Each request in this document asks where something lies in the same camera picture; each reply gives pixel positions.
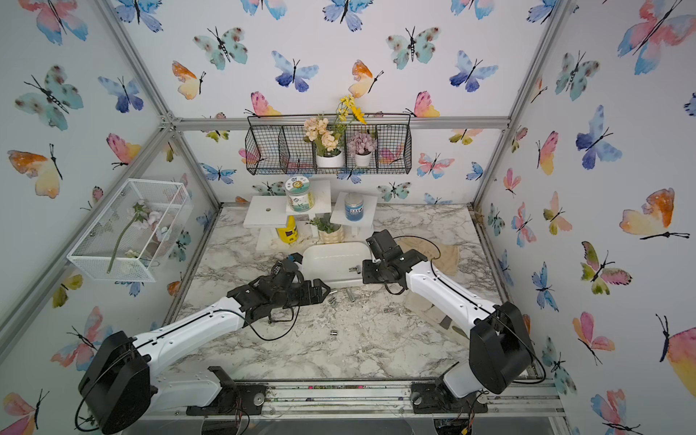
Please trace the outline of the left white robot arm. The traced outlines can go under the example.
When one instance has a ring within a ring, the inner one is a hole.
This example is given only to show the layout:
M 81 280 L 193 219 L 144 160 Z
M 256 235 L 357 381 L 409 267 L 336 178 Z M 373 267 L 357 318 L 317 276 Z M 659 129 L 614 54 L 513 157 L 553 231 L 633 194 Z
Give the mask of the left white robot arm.
M 299 263 L 286 258 L 268 275 L 182 320 L 135 336 L 123 331 L 109 335 L 78 385 L 78 409 L 89 414 L 75 415 L 77 431 L 116 434 L 127 429 L 163 399 L 155 379 L 177 360 L 221 335 L 252 328 L 277 309 L 298 314 L 303 306 L 320 305 L 330 292 L 324 281 L 305 279 Z

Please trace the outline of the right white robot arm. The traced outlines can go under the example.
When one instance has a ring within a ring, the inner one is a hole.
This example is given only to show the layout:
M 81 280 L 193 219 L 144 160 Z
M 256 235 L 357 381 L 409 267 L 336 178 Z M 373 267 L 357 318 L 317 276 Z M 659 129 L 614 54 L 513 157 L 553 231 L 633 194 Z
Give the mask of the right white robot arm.
M 373 258 L 362 263 L 362 282 L 398 285 L 465 329 L 469 360 L 442 375 L 451 395 L 503 393 L 534 362 L 527 326 L 514 304 L 495 304 L 473 294 L 440 272 L 426 255 L 415 249 L 404 252 L 387 230 L 373 233 L 366 243 Z

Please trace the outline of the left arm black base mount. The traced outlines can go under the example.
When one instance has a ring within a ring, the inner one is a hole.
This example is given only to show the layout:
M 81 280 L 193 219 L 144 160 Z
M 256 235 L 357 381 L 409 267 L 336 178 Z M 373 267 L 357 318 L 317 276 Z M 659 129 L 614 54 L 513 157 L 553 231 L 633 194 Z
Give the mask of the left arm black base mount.
M 210 366 L 208 371 L 219 382 L 220 391 L 206 406 L 188 406 L 187 416 L 258 416 L 268 395 L 266 384 L 249 384 L 234 381 L 220 366 Z

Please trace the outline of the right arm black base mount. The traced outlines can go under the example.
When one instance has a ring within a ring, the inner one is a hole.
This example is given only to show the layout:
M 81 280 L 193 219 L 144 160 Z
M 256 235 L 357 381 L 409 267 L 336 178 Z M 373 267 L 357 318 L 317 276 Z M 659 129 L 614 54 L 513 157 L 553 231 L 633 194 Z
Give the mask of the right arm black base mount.
M 456 397 L 442 378 L 411 383 L 411 406 L 416 414 L 487 413 L 489 407 L 481 403 L 482 393 L 475 390 L 463 398 Z

